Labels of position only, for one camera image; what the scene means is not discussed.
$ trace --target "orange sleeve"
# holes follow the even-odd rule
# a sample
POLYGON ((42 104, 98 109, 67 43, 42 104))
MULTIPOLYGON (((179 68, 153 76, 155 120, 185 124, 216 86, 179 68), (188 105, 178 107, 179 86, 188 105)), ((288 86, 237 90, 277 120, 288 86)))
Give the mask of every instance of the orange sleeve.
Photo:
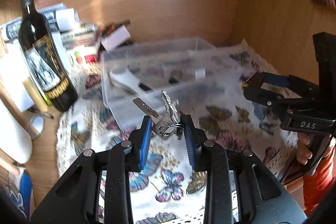
POLYGON ((329 156, 320 161, 314 175, 303 176, 303 197, 304 205, 306 207, 305 213, 307 216, 309 216, 320 203, 327 193, 327 190, 336 179, 333 178, 332 175, 334 154, 335 149, 333 149, 329 156))

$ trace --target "wine bottle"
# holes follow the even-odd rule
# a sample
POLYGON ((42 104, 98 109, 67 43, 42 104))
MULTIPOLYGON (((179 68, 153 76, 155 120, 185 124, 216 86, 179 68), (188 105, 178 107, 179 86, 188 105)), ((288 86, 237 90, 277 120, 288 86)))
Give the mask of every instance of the wine bottle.
POLYGON ((59 111, 67 111, 77 92, 55 50, 48 22, 36 11, 34 0, 21 0, 19 42, 26 63, 45 95, 59 111))

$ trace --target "white bottle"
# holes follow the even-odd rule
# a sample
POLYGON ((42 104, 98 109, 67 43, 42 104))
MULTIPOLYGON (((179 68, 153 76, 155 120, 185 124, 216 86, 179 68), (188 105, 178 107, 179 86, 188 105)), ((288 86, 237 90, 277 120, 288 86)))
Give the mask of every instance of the white bottle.
POLYGON ((32 154, 32 139, 0 100, 0 148, 20 164, 32 154))

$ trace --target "butterfly print tablecloth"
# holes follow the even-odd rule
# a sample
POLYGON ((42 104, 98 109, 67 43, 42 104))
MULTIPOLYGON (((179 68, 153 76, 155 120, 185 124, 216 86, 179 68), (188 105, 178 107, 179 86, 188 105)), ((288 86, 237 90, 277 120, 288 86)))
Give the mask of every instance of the butterfly print tablecloth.
MULTIPOLYGON (((251 148, 278 175, 295 149, 296 133, 281 130, 279 120, 269 108, 246 100, 241 91, 242 82, 255 71, 277 73, 276 70, 245 41, 234 47, 218 48, 211 58, 218 64, 226 59, 234 60, 235 66, 241 68, 237 70, 240 73, 229 75, 229 88, 223 90, 221 96, 207 104, 196 105, 187 114, 209 139, 230 150, 251 148)), ((141 68, 133 68, 132 72, 142 73, 141 68)), ((153 67, 150 72, 143 73, 161 72, 153 67)), ((92 148, 96 152, 111 149, 126 140, 135 129, 130 127, 120 132, 110 110, 104 107, 98 65, 76 68, 70 75, 81 96, 60 119, 56 145, 60 175, 84 149, 92 148)), ((286 90, 276 91, 289 96, 286 90)), ((98 210, 101 222, 104 221, 105 178, 104 172, 98 210)), ((140 173, 130 173, 129 181, 135 223, 175 223, 175 219, 203 223, 206 173, 192 172, 184 139, 179 141, 173 136, 164 142, 154 136, 147 165, 140 173)))

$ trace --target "metal bolt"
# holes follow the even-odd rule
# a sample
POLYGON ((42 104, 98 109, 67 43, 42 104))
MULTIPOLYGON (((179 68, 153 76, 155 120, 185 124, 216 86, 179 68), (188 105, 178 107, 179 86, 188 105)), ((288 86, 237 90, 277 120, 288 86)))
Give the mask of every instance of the metal bolt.
POLYGON ((253 152, 250 149, 244 149, 243 155, 246 157, 251 157, 253 155, 253 152))
POLYGON ((86 157, 90 157, 93 154, 93 151, 91 149, 86 149, 83 152, 83 155, 86 157))
POLYGON ((131 141, 125 140, 121 142, 122 147, 130 147, 132 145, 131 141))
POLYGON ((214 144, 215 144, 215 143, 214 143, 213 141, 211 141, 211 140, 206 140, 206 141, 204 142, 204 145, 207 146, 207 147, 213 147, 214 144))

